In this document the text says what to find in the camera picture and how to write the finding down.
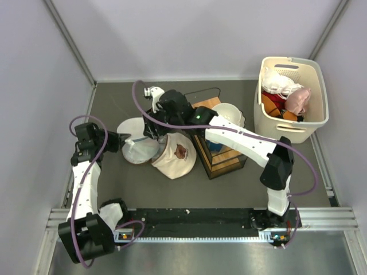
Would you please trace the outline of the white mesh laundry bag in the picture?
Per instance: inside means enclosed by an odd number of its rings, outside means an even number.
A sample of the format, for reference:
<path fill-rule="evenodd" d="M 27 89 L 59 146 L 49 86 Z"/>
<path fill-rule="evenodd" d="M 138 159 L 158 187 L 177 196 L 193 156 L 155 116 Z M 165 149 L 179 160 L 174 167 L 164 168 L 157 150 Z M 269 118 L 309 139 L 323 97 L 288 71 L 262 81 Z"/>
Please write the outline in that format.
<path fill-rule="evenodd" d="M 122 154 L 132 164 L 143 164 L 150 161 L 159 151 L 159 143 L 143 134 L 145 123 L 142 117 L 134 117 L 123 121 L 117 127 L 117 133 L 128 133 Z"/>

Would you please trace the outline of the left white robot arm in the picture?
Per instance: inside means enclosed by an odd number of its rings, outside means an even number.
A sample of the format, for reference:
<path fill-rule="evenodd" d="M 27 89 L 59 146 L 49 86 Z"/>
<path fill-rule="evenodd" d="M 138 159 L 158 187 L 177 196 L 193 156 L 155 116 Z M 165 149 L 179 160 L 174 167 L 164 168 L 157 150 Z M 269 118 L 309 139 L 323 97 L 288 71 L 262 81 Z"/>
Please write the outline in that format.
<path fill-rule="evenodd" d="M 86 264 L 114 251 L 114 231 L 129 223 L 130 213 L 122 199 L 97 205 L 97 186 L 105 152 L 116 153 L 130 138 L 99 128 L 95 123 L 75 126 L 77 142 L 71 157 L 72 204 L 65 222 L 58 225 L 59 237 L 76 264 Z"/>

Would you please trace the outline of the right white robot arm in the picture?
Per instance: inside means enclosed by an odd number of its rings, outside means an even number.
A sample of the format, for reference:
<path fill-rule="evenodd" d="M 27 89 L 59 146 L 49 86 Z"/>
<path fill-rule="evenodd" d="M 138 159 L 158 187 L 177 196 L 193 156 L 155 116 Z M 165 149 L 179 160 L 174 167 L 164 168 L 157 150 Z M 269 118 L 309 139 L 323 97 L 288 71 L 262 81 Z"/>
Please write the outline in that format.
<path fill-rule="evenodd" d="M 156 139 L 171 129 L 180 129 L 252 159 L 263 168 L 260 182 L 266 186 L 268 195 L 265 213 L 251 215 L 252 226 L 264 230 L 280 227 L 288 221 L 288 194 L 294 155 L 287 138 L 282 137 L 280 144 L 274 139 L 266 140 L 208 107 L 193 107 L 176 90 L 149 87 L 144 89 L 144 97 L 152 103 L 151 109 L 144 115 L 145 135 Z"/>

